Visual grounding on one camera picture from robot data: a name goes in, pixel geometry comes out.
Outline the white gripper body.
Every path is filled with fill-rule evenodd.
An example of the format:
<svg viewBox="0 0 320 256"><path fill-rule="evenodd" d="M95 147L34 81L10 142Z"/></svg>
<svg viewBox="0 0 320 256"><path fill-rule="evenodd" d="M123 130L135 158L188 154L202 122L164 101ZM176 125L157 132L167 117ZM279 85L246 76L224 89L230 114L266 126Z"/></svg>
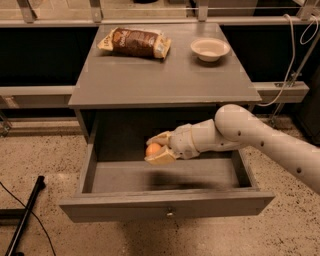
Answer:
<svg viewBox="0 0 320 256"><path fill-rule="evenodd" d="M193 142L191 124L179 126L170 132L169 148L180 159L191 159L199 155Z"/></svg>

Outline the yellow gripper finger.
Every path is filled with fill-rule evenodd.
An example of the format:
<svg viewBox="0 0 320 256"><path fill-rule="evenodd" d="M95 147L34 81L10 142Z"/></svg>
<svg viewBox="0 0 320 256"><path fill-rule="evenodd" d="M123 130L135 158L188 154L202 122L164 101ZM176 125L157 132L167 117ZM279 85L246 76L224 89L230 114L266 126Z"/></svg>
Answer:
<svg viewBox="0 0 320 256"><path fill-rule="evenodd" d="M145 156L144 160L151 165L164 165L173 163L176 158L171 149L167 146L161 146L161 149L157 153Z"/></svg>
<svg viewBox="0 0 320 256"><path fill-rule="evenodd" d="M171 132L170 131L165 131L162 132L156 136L153 136L149 138L146 142L147 145L157 143L161 146L169 146L170 145L170 137L171 137Z"/></svg>

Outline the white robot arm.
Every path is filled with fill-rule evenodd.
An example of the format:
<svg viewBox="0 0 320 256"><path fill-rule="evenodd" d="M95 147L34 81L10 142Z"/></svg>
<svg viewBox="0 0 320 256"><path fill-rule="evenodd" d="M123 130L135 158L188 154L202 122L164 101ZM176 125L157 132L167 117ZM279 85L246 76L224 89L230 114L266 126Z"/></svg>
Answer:
<svg viewBox="0 0 320 256"><path fill-rule="evenodd" d="M158 145L156 152L146 153L152 165L251 146L320 194L320 148L273 129L239 105L224 105L214 118L162 132L147 144Z"/></svg>

